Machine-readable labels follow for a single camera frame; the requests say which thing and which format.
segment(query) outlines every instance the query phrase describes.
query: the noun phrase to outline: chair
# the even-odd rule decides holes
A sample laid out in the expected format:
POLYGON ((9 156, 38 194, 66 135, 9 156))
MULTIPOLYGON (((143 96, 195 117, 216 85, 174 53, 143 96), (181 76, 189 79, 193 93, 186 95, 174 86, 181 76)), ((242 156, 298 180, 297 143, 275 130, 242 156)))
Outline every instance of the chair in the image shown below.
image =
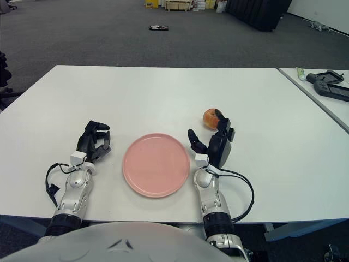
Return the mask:
MULTIPOLYGON (((6 60, 7 59, 5 58, 5 54, 0 52, 0 87, 7 86, 7 80, 12 77, 10 71, 5 69, 5 67, 7 67, 6 60)), ((12 88, 5 87, 0 91, 0 106, 2 106, 3 108, 6 108, 8 106, 2 101, 3 98, 18 97, 23 93, 24 92, 13 93, 12 88)))

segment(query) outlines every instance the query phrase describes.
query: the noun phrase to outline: pink plate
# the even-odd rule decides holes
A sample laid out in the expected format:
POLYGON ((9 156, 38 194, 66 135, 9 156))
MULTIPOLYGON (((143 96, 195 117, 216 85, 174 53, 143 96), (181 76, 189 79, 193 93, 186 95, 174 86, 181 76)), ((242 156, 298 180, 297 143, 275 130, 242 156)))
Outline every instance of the pink plate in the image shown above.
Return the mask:
POLYGON ((136 192, 161 198, 179 190, 189 173, 189 159, 183 145, 165 134, 138 138, 127 149, 124 177, 136 192))

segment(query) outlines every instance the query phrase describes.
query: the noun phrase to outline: black cable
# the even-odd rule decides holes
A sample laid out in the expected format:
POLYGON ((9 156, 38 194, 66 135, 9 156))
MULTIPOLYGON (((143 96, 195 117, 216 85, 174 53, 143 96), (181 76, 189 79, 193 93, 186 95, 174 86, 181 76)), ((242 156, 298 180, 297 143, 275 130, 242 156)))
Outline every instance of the black cable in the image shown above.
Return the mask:
MULTIPOLYGON (((80 166, 82 165, 86 160, 86 156, 84 157, 83 161, 76 165, 75 167, 77 166, 80 166)), ((52 202, 54 203, 54 205, 57 207, 57 201, 55 199, 55 194, 57 193, 57 191, 59 190, 59 187, 57 187, 55 184, 51 184, 51 186, 49 186, 49 182, 48 182, 48 179, 49 179, 49 174, 51 172, 52 169, 58 167, 61 169, 61 171, 64 173, 64 174, 71 174, 79 169, 73 169, 72 171, 64 171, 62 166, 69 166, 68 164, 63 164, 63 163, 56 163, 56 164, 53 164, 52 166, 50 166, 50 168, 48 169, 47 173, 46 173, 46 178, 45 178, 45 186, 46 186, 46 192, 47 194, 49 195, 50 199, 52 200, 52 202)))
POLYGON ((252 206, 255 202, 255 192, 253 190, 253 186, 251 184, 251 182, 245 177, 243 176, 242 174, 240 173, 237 173, 235 171, 231 171, 231 170, 226 170, 226 169, 220 169, 220 171, 223 171, 223 172, 228 172, 228 173, 232 173, 232 174, 235 174, 235 175, 218 175, 218 176, 222 176, 222 177, 236 177, 238 179, 241 179, 242 181, 244 181, 251 189, 251 193, 252 193, 252 198, 251 198, 251 202, 250 202, 250 205, 249 207, 246 209, 246 211, 244 213, 242 213, 240 216, 238 217, 235 217, 235 218, 232 218, 231 221, 233 223, 235 222, 238 222, 240 221, 241 219, 243 219, 244 217, 246 217, 248 215, 248 213, 251 211, 252 209, 252 206))

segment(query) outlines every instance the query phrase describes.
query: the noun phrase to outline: table leg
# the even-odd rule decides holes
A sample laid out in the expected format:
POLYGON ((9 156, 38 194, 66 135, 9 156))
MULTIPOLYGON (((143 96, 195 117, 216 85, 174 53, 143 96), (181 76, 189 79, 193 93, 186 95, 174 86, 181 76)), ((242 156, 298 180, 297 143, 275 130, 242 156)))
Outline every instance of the table leg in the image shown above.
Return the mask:
POLYGON ((273 227, 272 223, 264 224, 266 233, 264 237, 267 242, 277 241, 286 237, 297 237, 320 230, 331 225, 345 221, 346 219, 332 219, 317 222, 292 222, 282 225, 278 228, 273 227))
POLYGON ((24 232, 38 237, 44 236, 46 232, 46 227, 27 217, 12 217, 0 215, 0 222, 11 225, 14 228, 18 228, 24 232))

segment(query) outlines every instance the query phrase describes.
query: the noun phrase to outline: white table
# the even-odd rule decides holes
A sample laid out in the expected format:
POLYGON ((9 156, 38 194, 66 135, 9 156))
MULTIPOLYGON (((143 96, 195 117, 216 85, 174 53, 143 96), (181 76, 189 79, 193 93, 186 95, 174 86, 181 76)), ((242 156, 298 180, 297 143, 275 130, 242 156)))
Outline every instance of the white table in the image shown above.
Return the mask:
MULTIPOLYGON (((314 90, 312 83, 302 81, 298 78, 295 68, 280 68, 280 71, 349 133, 349 102, 319 95, 314 90)), ((323 73, 326 71, 327 69, 304 70, 305 75, 308 75, 309 73, 323 73)), ((349 73, 349 71, 345 70, 334 71, 339 74, 349 73)), ((337 85, 349 88, 349 84, 345 80, 337 85)))
MULTIPOLYGON (((224 166, 241 172, 256 201, 241 222, 349 217, 349 136, 276 69, 126 68, 58 65, 0 114, 0 214, 51 218, 48 167, 67 163, 89 120, 111 127, 112 151, 97 161, 86 220, 201 222, 186 131, 208 143, 206 109, 219 108, 236 136, 224 166), (188 150, 190 175, 176 193, 150 199, 122 174, 128 146, 161 132, 188 150)), ((64 188, 66 176, 49 182, 64 188)), ((249 204, 239 180, 222 178, 232 216, 249 204)), ((62 195, 57 193, 58 200, 62 195)))

